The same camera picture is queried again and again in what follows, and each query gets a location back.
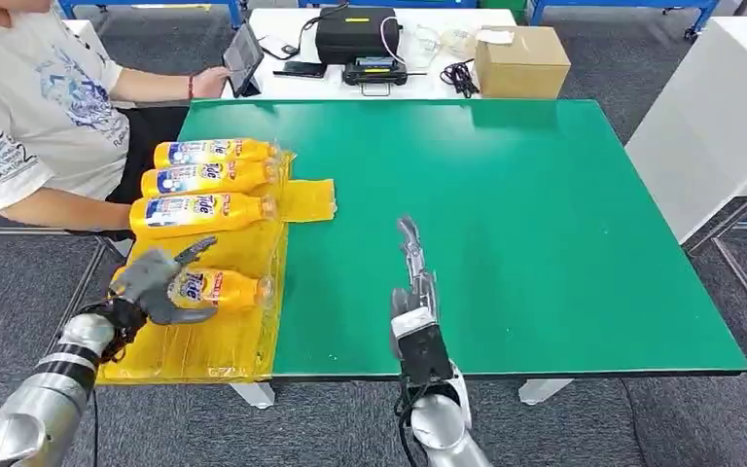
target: robotic arm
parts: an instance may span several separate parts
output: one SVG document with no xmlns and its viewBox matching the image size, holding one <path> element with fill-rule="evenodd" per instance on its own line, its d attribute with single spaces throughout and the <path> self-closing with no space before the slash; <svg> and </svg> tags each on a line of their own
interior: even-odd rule
<svg viewBox="0 0 747 467">
<path fill-rule="evenodd" d="M 58 343 L 0 408 L 0 466 L 60 465 L 76 433 L 101 363 L 116 361 L 148 319 L 193 323 L 215 309 L 189 310 L 167 286 L 216 242 L 207 237 L 175 258 L 150 250 L 111 284 L 111 298 L 88 305 L 64 325 Z"/>
<path fill-rule="evenodd" d="M 435 278 L 425 268 L 418 228 L 408 217 L 398 225 L 410 283 L 391 296 L 391 347 L 402 367 L 394 410 L 403 448 L 415 466 L 406 439 L 409 427 L 431 467 L 490 467 L 471 437 L 468 391 L 445 349 Z M 205 238 L 175 258 L 148 251 L 111 284 L 109 299 L 82 308 L 64 325 L 51 353 L 0 408 L 0 466 L 60 465 L 100 364 L 122 358 L 148 319 L 161 325 L 196 323 L 215 313 L 178 308 L 167 298 L 173 278 L 215 241 Z"/>
<path fill-rule="evenodd" d="M 445 349 L 436 280 L 425 268 L 419 229 L 410 217 L 400 219 L 398 227 L 405 236 L 402 251 L 410 282 L 409 290 L 397 288 L 391 294 L 391 349 L 402 367 L 402 394 L 395 413 L 403 449 L 414 467 L 406 441 L 407 425 L 431 467 L 490 467 L 471 437 L 468 390 Z"/>
</svg>

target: black box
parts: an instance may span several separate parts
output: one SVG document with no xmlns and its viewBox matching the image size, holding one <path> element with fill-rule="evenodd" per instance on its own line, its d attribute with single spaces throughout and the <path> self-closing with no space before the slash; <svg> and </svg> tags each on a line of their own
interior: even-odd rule
<svg viewBox="0 0 747 467">
<path fill-rule="evenodd" d="M 324 18 L 316 26 L 319 61 L 344 65 L 357 57 L 390 56 L 382 45 L 379 27 L 386 18 L 395 15 L 392 8 L 323 8 L 320 16 Z M 399 47 L 399 23 L 389 19 L 383 29 L 385 41 L 395 54 Z"/>
</svg>

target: graphic print t-shirt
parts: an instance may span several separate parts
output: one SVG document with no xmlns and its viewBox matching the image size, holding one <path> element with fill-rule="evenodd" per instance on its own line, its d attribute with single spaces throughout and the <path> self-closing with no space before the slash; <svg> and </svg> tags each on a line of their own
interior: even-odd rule
<svg viewBox="0 0 747 467">
<path fill-rule="evenodd" d="M 0 209 L 41 187 L 105 199 L 119 184 L 127 118 L 108 92 L 122 68 L 55 13 L 0 27 Z"/>
</svg>

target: gray robotic hand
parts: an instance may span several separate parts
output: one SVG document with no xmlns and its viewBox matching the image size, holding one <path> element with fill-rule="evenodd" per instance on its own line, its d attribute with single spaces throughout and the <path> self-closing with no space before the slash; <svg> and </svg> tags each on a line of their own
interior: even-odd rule
<svg viewBox="0 0 747 467">
<path fill-rule="evenodd" d="M 127 267 L 110 284 L 118 297 L 141 307 L 156 324 L 190 324 L 204 321 L 216 313 L 216 308 L 189 309 L 176 306 L 169 298 L 173 279 L 182 269 L 198 260 L 198 256 L 216 243 L 209 236 L 170 258 L 160 249 L 150 249 Z"/>
</svg>

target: yellow cloth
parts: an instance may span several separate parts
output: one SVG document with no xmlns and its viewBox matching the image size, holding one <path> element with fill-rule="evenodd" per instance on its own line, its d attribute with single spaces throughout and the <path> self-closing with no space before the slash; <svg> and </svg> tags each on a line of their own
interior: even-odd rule
<svg viewBox="0 0 747 467">
<path fill-rule="evenodd" d="M 281 183 L 257 189 L 276 190 L 279 220 L 258 222 L 244 230 L 214 233 L 218 242 L 201 255 L 200 267 L 231 269 L 248 277 L 273 277 L 276 290 L 268 308 L 220 308 L 209 320 L 188 325 L 148 323 L 128 345 L 119 363 L 103 365 L 98 382 L 140 384 L 243 382 L 267 379 L 273 363 L 285 277 L 288 222 L 333 219 L 333 180 L 288 180 L 292 155 L 285 156 Z M 208 234 L 137 241 L 130 260 L 157 246 L 178 254 Z"/>
<path fill-rule="evenodd" d="M 291 180 L 279 202 L 279 217 L 285 222 L 330 221 L 336 211 L 333 180 Z"/>
</svg>

